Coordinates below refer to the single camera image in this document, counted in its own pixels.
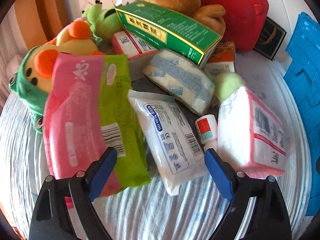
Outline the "small white medicine bottle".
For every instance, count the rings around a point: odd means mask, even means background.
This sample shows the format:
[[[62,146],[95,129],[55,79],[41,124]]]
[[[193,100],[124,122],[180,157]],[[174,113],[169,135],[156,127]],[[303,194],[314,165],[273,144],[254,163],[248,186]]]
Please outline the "small white medicine bottle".
[[[212,148],[217,151],[217,122],[212,114],[204,115],[195,121],[204,151]]]

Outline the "pink green wet wipes pack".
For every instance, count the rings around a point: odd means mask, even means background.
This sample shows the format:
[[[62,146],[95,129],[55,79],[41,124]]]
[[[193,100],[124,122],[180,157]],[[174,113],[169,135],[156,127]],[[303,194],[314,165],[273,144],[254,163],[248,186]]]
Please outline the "pink green wet wipes pack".
[[[127,99],[130,89],[124,54],[58,55],[43,126],[48,168],[55,178],[86,170],[112,147],[117,162],[103,196],[150,182],[143,133]]]

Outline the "white medical gauze pack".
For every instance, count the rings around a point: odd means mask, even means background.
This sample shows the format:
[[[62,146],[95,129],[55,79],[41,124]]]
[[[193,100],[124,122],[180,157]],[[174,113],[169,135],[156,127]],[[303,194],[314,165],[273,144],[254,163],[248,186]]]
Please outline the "white medical gauze pack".
[[[169,195],[207,173],[204,152],[172,96],[129,90],[127,98]]]

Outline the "yellow duck plush green hood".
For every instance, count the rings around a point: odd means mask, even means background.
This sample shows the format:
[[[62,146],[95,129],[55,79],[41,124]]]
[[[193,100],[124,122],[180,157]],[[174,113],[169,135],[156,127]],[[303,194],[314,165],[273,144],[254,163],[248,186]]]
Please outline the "yellow duck plush green hood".
[[[52,90],[55,61],[60,53],[72,55],[102,55],[91,39],[91,30],[83,18],[64,27],[52,40],[35,46],[23,58],[19,69],[11,77],[9,88],[31,112],[33,127],[42,133],[43,113],[48,94]]]

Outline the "light green soft ball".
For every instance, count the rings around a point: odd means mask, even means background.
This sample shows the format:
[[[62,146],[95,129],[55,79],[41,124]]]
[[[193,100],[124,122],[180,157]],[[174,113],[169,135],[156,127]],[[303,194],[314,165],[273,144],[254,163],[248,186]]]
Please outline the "light green soft ball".
[[[212,107],[219,105],[239,87],[246,85],[244,79],[233,72],[220,73],[217,76],[212,76],[211,79],[215,85]]]

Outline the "blue plastic storage crate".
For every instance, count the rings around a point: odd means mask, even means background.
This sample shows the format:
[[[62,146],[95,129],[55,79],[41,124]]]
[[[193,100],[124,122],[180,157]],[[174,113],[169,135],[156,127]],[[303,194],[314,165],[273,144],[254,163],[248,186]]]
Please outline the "blue plastic storage crate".
[[[292,62],[284,75],[296,101],[310,148],[312,183],[306,215],[319,211],[319,23],[298,16],[286,52]]]

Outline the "orange white small box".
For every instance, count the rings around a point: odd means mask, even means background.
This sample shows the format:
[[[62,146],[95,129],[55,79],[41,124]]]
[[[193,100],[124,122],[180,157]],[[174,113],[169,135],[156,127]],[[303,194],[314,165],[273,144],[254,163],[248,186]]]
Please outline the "orange white small box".
[[[220,42],[202,70],[212,76],[235,72],[235,44]]]

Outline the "white blue bandage pack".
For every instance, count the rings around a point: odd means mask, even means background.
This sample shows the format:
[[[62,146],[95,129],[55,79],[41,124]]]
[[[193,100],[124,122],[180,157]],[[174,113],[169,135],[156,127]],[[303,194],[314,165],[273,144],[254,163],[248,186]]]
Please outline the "white blue bandage pack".
[[[159,50],[143,69],[143,74],[200,116],[205,115],[212,104],[213,81],[176,52]]]

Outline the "black gift box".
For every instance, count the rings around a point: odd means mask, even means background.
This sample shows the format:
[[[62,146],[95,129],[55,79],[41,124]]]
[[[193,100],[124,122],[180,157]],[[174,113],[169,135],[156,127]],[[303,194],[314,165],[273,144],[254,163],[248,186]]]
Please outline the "black gift box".
[[[267,17],[253,50],[267,59],[273,60],[286,34],[285,29]]]

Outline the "red white flat box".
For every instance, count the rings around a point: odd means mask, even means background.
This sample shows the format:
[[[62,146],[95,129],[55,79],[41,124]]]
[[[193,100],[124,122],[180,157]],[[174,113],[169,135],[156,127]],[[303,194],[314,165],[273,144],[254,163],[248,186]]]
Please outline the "red white flat box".
[[[113,34],[111,43],[116,54],[125,54],[129,60],[157,52],[157,49],[151,44],[127,30]]]

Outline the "green frog plush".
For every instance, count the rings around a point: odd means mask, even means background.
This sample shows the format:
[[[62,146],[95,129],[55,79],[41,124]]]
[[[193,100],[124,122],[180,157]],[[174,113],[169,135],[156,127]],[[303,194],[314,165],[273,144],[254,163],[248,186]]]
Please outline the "green frog plush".
[[[103,9],[103,3],[95,0],[95,3],[82,11],[82,16],[86,18],[95,40],[110,41],[112,36],[123,30],[119,16],[115,7]]]

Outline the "red handbag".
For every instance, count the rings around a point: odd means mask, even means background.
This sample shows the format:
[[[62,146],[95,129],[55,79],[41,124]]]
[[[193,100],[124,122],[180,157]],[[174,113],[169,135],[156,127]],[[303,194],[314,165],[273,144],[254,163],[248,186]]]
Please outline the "red handbag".
[[[267,0],[201,0],[201,5],[219,4],[226,14],[223,40],[233,41],[240,51],[252,51],[263,29],[269,5]]]

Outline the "green medicine box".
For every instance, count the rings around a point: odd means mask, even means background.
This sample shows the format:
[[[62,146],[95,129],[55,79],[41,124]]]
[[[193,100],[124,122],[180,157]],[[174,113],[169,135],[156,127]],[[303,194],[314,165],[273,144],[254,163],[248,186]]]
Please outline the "green medicine box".
[[[202,68],[221,36],[174,10],[137,1],[115,7],[123,28],[149,42],[156,49],[172,50]]]

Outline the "brown teddy bear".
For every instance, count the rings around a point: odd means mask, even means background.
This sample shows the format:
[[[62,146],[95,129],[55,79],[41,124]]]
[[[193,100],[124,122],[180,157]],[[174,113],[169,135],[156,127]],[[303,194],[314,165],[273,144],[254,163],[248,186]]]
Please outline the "brown teddy bear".
[[[225,8],[219,4],[202,5],[201,0],[143,0],[167,9],[180,12],[223,36],[226,24]]]

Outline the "wooden door frame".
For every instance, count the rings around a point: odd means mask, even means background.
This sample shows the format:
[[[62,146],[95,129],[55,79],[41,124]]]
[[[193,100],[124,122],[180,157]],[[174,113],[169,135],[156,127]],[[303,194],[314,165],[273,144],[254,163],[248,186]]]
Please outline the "wooden door frame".
[[[69,24],[63,0],[16,0],[14,9],[28,50],[52,40]]]

